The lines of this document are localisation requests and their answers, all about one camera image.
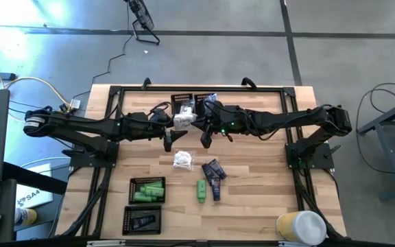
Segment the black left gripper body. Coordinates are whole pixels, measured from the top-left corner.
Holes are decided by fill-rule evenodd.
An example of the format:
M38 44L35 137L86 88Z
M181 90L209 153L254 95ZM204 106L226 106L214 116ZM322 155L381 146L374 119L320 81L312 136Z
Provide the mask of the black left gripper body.
M148 116L143 112L128 114L129 139L162 138L166 129L172 126L173 126L172 118L171 118L171 124L166 126L161 123L150 121Z

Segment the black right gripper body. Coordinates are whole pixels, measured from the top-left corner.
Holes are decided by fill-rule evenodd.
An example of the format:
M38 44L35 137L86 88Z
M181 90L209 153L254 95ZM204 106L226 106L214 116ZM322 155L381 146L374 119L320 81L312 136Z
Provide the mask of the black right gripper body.
M241 108L219 101L200 102L199 129L213 132L241 132Z

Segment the green Pert shampoo bottle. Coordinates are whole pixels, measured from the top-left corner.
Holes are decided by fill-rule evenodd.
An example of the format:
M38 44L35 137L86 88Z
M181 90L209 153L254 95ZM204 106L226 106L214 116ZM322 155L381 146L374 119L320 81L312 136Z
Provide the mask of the green Pert shampoo bottle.
M197 200L200 204L205 203L206 199L206 182L204 180L197 181Z
M158 187L146 187L144 188L144 193L148 196L162 198L165 194L165 190Z
M147 183L147 184L143 184L140 186L139 191L140 192L144 192L146 188L156 188L156 189L164 189L163 184L162 183Z
M133 196L133 201L136 203L151 203L151 202L156 202L157 197L154 196L148 196L144 193L135 193Z

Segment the black rectangular package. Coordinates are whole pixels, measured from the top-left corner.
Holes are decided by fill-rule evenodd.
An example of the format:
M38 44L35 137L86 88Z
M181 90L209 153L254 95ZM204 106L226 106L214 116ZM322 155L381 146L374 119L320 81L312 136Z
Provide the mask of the black rectangular package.
M155 215L136 217L136 218L132 219L131 228L132 228L132 230L136 230L138 228L142 228L142 227L147 226L151 223L154 223L155 221L156 221Z

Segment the black item in clear bag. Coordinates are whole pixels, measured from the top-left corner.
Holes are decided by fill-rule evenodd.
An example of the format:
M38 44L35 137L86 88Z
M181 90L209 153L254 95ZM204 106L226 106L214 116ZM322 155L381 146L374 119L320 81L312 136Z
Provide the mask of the black item in clear bag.
M210 182L211 179L215 177L212 169L206 163L202 165L202 169L207 181Z

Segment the black floor fan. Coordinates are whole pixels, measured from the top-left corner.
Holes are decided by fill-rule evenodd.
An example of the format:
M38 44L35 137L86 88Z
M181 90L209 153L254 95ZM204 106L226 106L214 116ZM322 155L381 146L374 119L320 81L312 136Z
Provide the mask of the black floor fan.
M154 22L152 20L152 17L149 13L149 10L147 9L147 6L144 2L144 0L124 0L126 2L126 5L129 7L129 9L132 11L132 13L135 15L136 20L132 22L132 31L135 36L135 39L141 43L148 43L148 44L153 44L153 45L160 45L160 39L153 33L154 29ZM150 35L152 35L156 40L143 40L139 38L139 35L136 32L136 24L139 24L141 28L148 32Z

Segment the black desk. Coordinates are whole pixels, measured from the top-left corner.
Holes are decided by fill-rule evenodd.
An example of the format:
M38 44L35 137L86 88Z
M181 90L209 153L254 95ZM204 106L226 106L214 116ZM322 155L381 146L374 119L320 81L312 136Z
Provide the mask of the black desk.
M51 173L56 173L54 178L44 175L43 173L32 172L23 167L5 162L2 167L1 174L1 196L0 196L0 214L2 220L0 222L0 241L8 242L16 239L19 231L28 229L28 226L15 226L15 208L16 208L16 186L26 185L45 192L50 192L56 198L53 202L48 202L36 207L38 217L32 224L33 227L47 224L54 221L57 213L59 200L63 198L63 194L67 188L69 174L65 166L50 168Z

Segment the yellow container with white lid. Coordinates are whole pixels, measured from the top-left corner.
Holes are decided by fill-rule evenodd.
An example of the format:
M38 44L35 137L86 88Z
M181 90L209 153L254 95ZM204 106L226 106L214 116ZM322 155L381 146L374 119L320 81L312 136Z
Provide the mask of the yellow container with white lid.
M287 241L317 246L326 238L324 220L312 211L284 213L276 220L277 233Z

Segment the white cardboard box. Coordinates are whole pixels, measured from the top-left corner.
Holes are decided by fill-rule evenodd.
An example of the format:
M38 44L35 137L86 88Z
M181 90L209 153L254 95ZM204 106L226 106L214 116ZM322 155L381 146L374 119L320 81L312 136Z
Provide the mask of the white cardboard box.
M45 176L52 175L50 163L30 167L28 170ZM31 209L52 201L53 194L50 192L25 185L16 186L16 208Z

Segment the yellow and white can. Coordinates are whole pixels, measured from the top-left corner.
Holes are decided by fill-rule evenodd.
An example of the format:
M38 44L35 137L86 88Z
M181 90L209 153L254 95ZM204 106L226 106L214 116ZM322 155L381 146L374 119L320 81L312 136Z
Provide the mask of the yellow and white can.
M36 221L37 216L34 209L15 208L14 225L30 226Z

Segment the black aluminium table frame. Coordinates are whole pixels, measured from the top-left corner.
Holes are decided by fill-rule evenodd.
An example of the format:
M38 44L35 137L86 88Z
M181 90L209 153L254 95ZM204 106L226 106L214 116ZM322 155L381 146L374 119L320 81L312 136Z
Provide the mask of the black aluminium table frame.
M239 105L252 110L283 112L281 93L287 109L291 99L285 92L263 92L245 86L202 85L184 87L185 92L173 92L173 85L152 85L146 91L124 93L123 111L147 112L157 103L170 100L176 93L197 94L216 92L226 105ZM213 135L209 149L200 143L201 132L196 129L173 144L173 152L164 152L160 139L152 141L123 141L120 143L116 167L112 169L104 220L103 239L219 239L275 240L278 216L298 210L294 180L288 168L284 145L287 132L280 130L269 141L256 137L233 135L233 142L220 134ZM173 168L176 150L195 152L192 171ZM214 202L207 183L205 203L198 202L196 184L205 179L201 165L217 159L228 177L222 181L221 200ZM93 169L82 168L72 175L64 197L56 234L63 233L75 221L87 203ZM128 205L131 178L162 176L166 178L166 199L162 207L160 235L123 236L123 214ZM346 229L333 179L322 170L311 172L315 200L327 220L342 235Z

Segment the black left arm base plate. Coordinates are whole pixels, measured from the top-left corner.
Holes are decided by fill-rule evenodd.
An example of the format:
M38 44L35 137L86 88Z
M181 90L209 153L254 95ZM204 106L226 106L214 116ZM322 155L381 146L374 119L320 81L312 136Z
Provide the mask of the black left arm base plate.
M117 164L119 143L108 142L106 152L87 151L82 148L63 150L62 153L71 158L71 167L114 168Z

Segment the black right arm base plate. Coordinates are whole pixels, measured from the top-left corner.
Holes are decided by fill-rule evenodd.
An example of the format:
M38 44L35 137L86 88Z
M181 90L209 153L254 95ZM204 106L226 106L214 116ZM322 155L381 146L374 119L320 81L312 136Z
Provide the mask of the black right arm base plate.
M287 166L289 169L334 169L332 152L328 143L319 145L312 155L304 158L296 154L296 145L285 145Z

